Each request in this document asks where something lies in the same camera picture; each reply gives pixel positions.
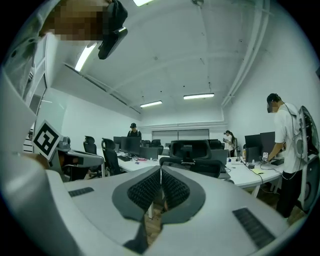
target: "paper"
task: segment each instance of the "paper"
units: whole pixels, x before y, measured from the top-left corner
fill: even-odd
[[[256,169],[256,168],[252,169],[252,171],[253,171],[255,174],[264,174],[264,173],[265,173],[264,171],[262,171],[262,170],[260,170],[260,169]]]

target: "keyboard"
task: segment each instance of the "keyboard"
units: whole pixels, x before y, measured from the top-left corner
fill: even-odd
[[[128,157],[128,156],[119,155],[118,159],[120,159],[120,160],[122,160],[124,162],[129,162],[129,161],[131,161],[132,158]]]
[[[279,166],[279,165],[282,165],[284,162],[285,162],[285,159],[282,158],[282,159],[273,161],[271,164],[274,166]]]

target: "fluorescent light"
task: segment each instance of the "fluorescent light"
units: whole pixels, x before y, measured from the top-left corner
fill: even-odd
[[[151,103],[148,103],[148,104],[143,104],[143,105],[140,105],[141,108],[145,108],[145,107],[150,107],[150,106],[153,106],[153,105],[159,105],[159,104],[162,104],[162,101],[156,101],[156,102],[151,102]]]
[[[215,96],[214,93],[206,93],[206,94],[186,95],[186,96],[183,96],[183,98],[185,100],[190,100],[190,99],[212,98],[213,96]]]
[[[140,7],[140,6],[143,6],[153,0],[133,0],[133,1],[136,4],[136,6]]]
[[[97,43],[95,42],[92,46],[89,48],[85,47],[83,52],[81,53],[81,56],[75,66],[75,70],[80,72],[82,69],[83,65],[85,64],[87,58],[89,57],[90,53],[93,51],[93,49],[96,47]]]

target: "black cap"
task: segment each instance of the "black cap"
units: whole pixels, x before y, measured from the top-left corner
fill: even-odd
[[[278,94],[276,93],[271,93],[267,98],[266,98],[266,102],[270,103],[270,102],[278,102],[281,101],[281,98],[279,97]]]

